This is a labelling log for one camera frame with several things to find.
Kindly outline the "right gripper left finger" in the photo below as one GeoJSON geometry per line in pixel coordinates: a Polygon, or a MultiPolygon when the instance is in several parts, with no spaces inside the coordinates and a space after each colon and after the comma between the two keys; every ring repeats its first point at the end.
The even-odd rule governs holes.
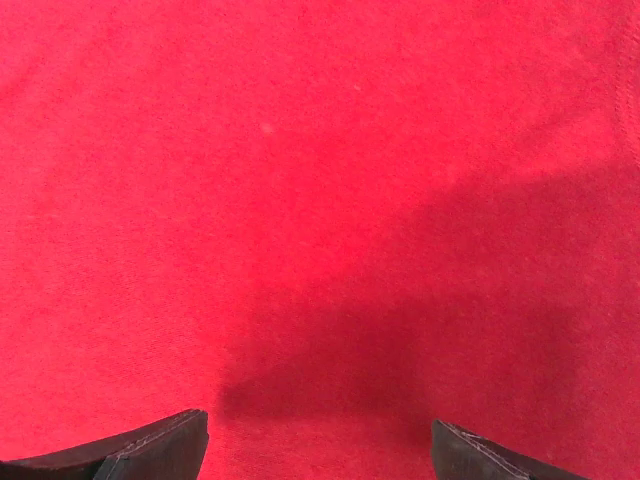
{"type": "Polygon", "coordinates": [[[135,430],[45,455],[1,463],[6,480],[196,479],[208,414],[189,409],[135,430]]]}

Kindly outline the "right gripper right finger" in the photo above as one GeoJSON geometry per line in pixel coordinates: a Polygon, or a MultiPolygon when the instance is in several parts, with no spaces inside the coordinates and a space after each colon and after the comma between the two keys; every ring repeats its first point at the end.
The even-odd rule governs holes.
{"type": "Polygon", "coordinates": [[[431,433],[438,480],[585,480],[449,422],[434,420],[431,433]]]}

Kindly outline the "red t-shirt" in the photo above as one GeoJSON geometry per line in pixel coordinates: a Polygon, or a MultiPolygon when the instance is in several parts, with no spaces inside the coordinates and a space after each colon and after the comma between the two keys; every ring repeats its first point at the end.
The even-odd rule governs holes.
{"type": "Polygon", "coordinates": [[[5,1],[1,454],[639,475],[635,1],[5,1]]]}

